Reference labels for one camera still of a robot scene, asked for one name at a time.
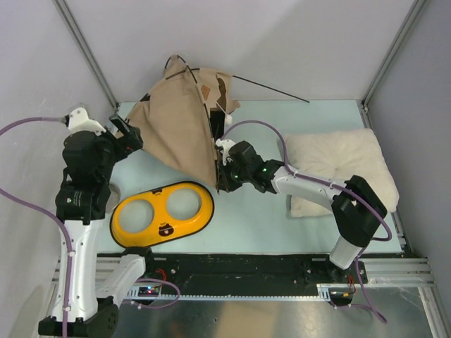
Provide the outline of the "beige fabric pet tent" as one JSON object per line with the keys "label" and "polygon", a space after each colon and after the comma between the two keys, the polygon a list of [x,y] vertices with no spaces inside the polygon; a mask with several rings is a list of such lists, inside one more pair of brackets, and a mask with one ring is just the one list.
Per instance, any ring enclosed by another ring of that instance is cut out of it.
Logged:
{"label": "beige fabric pet tent", "polygon": [[191,68],[174,54],[166,62],[163,77],[133,106],[126,120],[140,129],[146,152],[217,187],[215,142],[240,107],[230,96],[231,84],[230,74]]}

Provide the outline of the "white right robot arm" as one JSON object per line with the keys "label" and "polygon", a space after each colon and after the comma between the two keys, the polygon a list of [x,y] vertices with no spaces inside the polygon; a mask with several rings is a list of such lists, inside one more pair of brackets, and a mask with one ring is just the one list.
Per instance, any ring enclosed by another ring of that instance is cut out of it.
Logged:
{"label": "white right robot arm", "polygon": [[300,197],[331,211],[339,237],[324,264],[326,274],[334,282],[350,276],[352,263],[375,240],[388,213],[363,177],[337,182],[301,174],[285,162],[265,161],[246,141],[219,139],[215,148],[219,190],[234,192],[251,184],[261,193]]}

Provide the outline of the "black tent pole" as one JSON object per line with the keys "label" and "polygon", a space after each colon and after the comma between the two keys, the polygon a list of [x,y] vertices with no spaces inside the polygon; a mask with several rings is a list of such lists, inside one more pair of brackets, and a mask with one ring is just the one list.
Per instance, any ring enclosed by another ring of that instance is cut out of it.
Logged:
{"label": "black tent pole", "polygon": [[272,91],[272,92],[276,92],[276,93],[282,94],[282,95],[284,95],[284,96],[287,96],[287,97],[290,97],[290,98],[293,98],[293,99],[302,101],[302,102],[307,103],[307,104],[310,104],[310,100],[303,99],[303,98],[300,97],[300,96],[297,96],[297,95],[294,95],[294,94],[290,94],[290,93],[288,93],[288,92],[284,92],[284,91],[282,91],[282,90],[280,90],[280,89],[276,89],[276,88],[274,88],[274,87],[270,87],[270,86],[268,86],[268,85],[266,85],[266,84],[263,84],[263,83],[260,83],[260,82],[256,82],[256,81],[254,81],[254,80],[250,80],[250,79],[247,79],[247,78],[245,78],[245,77],[241,77],[241,76],[239,76],[239,75],[232,75],[232,77],[235,78],[235,79],[237,79],[237,80],[241,80],[241,81],[244,81],[244,82],[247,82],[247,83],[256,85],[256,86],[258,86],[258,87],[262,87],[262,88],[264,88],[264,89],[268,89],[268,90],[270,90],[270,91]]}
{"label": "black tent pole", "polygon": [[184,127],[191,127],[190,135],[196,143],[190,146],[194,160],[184,160],[186,173],[216,188],[216,162],[221,156],[215,142],[224,133],[225,114],[231,114],[240,105],[230,99],[231,75],[213,68],[191,68],[179,55],[172,55],[165,65],[165,83],[171,91],[182,94],[194,103],[183,117]]}

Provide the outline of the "black tent pole back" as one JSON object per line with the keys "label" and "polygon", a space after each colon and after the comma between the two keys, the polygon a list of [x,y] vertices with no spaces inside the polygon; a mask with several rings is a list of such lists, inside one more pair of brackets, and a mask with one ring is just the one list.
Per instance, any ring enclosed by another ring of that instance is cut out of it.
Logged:
{"label": "black tent pole back", "polygon": [[256,82],[256,81],[254,81],[254,80],[250,80],[250,79],[247,79],[247,78],[245,78],[245,77],[241,77],[241,76],[239,76],[239,75],[232,75],[232,77],[235,78],[235,79],[237,79],[237,80],[241,80],[241,81],[244,81],[244,82],[247,82],[247,83],[256,85],[256,86],[258,86],[258,87],[262,87],[262,88],[264,88],[264,89],[268,89],[268,90],[270,90],[270,91],[272,91],[272,92],[276,92],[276,93],[282,94],[282,95],[284,95],[284,96],[287,96],[287,97],[290,97],[290,98],[293,98],[293,99],[302,101],[302,102],[307,103],[307,104],[310,104],[310,100],[303,99],[303,98],[300,97],[300,96],[297,96],[297,95],[294,95],[294,94],[290,94],[290,93],[288,93],[288,92],[284,92],[284,91],[282,91],[282,90],[280,90],[280,89],[276,89],[276,88],[274,88],[274,87],[270,87],[270,86],[268,86],[268,85],[266,85],[266,84],[263,84],[263,83],[260,83],[260,82]]}

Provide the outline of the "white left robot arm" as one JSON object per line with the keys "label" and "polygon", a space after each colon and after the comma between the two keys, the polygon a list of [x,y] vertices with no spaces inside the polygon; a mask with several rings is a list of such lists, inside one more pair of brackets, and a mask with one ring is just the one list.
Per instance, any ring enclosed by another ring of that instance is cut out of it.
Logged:
{"label": "white left robot arm", "polygon": [[111,337],[131,286],[156,274],[155,262],[146,257],[148,250],[132,247],[100,287],[95,282],[97,240],[105,225],[113,167],[140,150],[143,141],[139,129],[118,115],[110,121],[120,137],[76,113],[66,120],[70,130],[62,152],[66,166],[55,200],[62,243],[58,294],[51,314],[39,322],[38,333]]}

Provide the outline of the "black tent pole front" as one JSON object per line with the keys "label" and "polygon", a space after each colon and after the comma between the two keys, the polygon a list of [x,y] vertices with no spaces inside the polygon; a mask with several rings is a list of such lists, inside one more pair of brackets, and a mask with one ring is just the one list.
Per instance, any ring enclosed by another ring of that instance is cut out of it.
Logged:
{"label": "black tent pole front", "polygon": [[171,91],[182,94],[194,103],[183,117],[184,127],[191,127],[190,135],[196,143],[190,146],[194,160],[184,160],[186,173],[216,188],[216,162],[221,156],[215,142],[224,133],[225,114],[231,114],[240,105],[230,99],[231,75],[213,68],[191,68],[179,55],[172,55],[165,65],[165,83]]}

